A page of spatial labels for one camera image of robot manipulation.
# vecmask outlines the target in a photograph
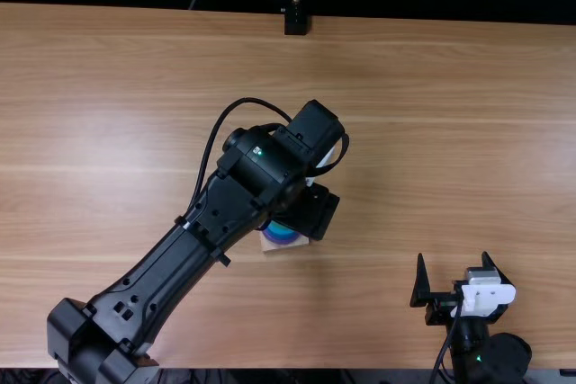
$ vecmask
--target wooden table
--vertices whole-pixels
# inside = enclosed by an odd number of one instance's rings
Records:
[[[0,5],[0,366],[40,367],[46,316],[172,227],[220,111],[316,98],[352,139],[324,241],[230,250],[150,354],[165,367],[430,368],[418,252],[448,290],[482,250],[517,285],[491,331],[576,367],[576,28]],[[275,121],[244,107],[238,126]],[[212,158],[213,167],[216,155]]]

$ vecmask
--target blue object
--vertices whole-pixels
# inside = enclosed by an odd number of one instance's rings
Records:
[[[277,245],[289,245],[300,236],[296,231],[274,221],[270,222],[263,234],[268,240]]]

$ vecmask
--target screw hole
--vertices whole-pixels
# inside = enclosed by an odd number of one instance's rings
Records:
[[[132,318],[132,315],[134,315],[134,312],[132,312],[131,310],[126,310],[126,312],[124,312],[122,314],[122,318],[124,318],[124,320],[128,321],[130,318]]]

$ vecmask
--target black clamp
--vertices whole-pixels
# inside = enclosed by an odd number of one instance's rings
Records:
[[[174,219],[174,222],[192,234],[193,237],[198,240],[202,246],[204,246],[204,248],[208,251],[214,260],[220,261],[222,264],[224,264],[224,267],[228,267],[230,265],[230,259],[224,254],[224,251],[222,251],[219,246],[216,246],[214,243],[208,240],[205,236],[199,235],[199,233],[193,229],[193,225],[188,219],[186,219],[184,216],[178,216],[176,219]]]

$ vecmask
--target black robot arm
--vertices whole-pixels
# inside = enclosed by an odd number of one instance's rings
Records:
[[[446,348],[450,348],[456,384],[520,384],[532,358],[532,350],[516,335],[490,335],[494,324],[508,309],[516,288],[482,253],[481,267],[469,267],[465,279],[454,281],[447,292],[430,290],[424,257],[418,254],[412,308],[426,307],[427,326],[445,326],[447,337],[438,355],[430,382],[436,382]]]
[[[233,132],[201,193],[138,264],[86,304],[63,299],[49,314],[49,353],[65,376],[79,384],[149,382],[158,364],[146,352],[162,325],[216,261],[229,264],[225,252],[238,240],[275,215],[322,238],[338,197],[319,185],[310,193],[305,178],[341,138],[345,153],[344,128],[316,101],[287,127]],[[296,206],[316,216],[299,219]]]

